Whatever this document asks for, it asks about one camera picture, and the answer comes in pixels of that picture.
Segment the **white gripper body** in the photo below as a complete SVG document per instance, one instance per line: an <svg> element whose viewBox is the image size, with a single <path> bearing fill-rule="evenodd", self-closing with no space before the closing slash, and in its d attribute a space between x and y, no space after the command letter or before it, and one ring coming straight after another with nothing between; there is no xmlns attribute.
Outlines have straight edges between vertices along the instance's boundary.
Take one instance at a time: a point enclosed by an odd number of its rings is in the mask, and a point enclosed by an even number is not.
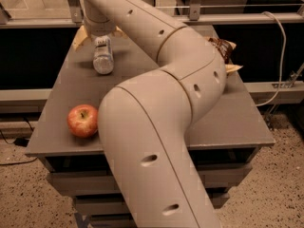
<svg viewBox="0 0 304 228"><path fill-rule="evenodd" d="M115 24L92 2L84 0L84 23L87 31L94 36L104 36L115 29Z"/></svg>

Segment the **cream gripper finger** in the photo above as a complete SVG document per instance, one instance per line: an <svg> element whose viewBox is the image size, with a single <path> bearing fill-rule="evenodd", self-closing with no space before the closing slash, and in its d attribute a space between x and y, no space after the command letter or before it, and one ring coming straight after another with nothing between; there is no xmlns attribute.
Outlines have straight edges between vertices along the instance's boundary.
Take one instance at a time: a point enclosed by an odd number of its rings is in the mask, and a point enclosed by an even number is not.
<svg viewBox="0 0 304 228"><path fill-rule="evenodd" d="M91 35L87 31L85 26L80 26L72 41L72 47L75 51L79 50L83 46L91 42Z"/></svg>
<svg viewBox="0 0 304 228"><path fill-rule="evenodd" d="M111 34L117 38L124 38L124 39L127 38L127 35L118 27L115 27L115 29L111 32Z"/></svg>

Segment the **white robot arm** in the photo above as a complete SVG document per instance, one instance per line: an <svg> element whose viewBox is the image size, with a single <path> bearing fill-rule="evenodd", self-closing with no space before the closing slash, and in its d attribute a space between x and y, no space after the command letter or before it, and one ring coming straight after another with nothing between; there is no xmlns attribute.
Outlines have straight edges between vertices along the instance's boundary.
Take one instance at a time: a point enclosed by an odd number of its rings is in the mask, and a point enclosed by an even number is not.
<svg viewBox="0 0 304 228"><path fill-rule="evenodd" d="M221 228L184 134L219 100L224 61L201 34L142 0L85 0L157 68L114 86L99 135L138 228Z"/></svg>

